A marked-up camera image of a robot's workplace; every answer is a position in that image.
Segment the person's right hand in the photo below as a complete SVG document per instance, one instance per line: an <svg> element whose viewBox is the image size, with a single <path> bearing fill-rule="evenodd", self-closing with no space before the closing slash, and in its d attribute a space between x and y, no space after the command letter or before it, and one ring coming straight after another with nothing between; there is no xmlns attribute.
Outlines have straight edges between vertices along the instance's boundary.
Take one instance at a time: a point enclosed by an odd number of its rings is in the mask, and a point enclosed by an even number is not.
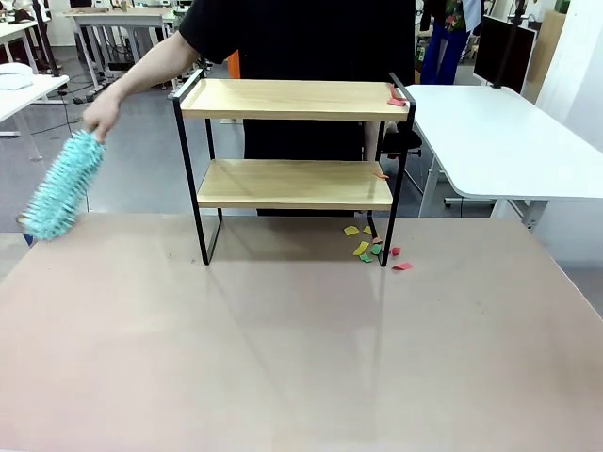
<svg viewBox="0 0 603 452"><path fill-rule="evenodd" d="M109 87L84 111L83 122L86 130L94 135L98 143L105 143L107 134L116 124L120 116L121 101L122 94L117 89Z"/></svg>

